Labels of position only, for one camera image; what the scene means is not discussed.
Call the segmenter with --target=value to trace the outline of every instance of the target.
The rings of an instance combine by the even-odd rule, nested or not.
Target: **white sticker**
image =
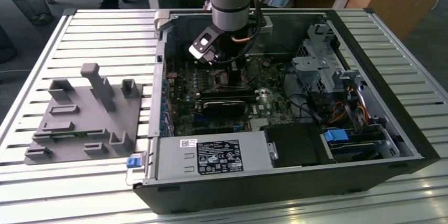
[[[180,147],[196,147],[197,139],[181,139]]]

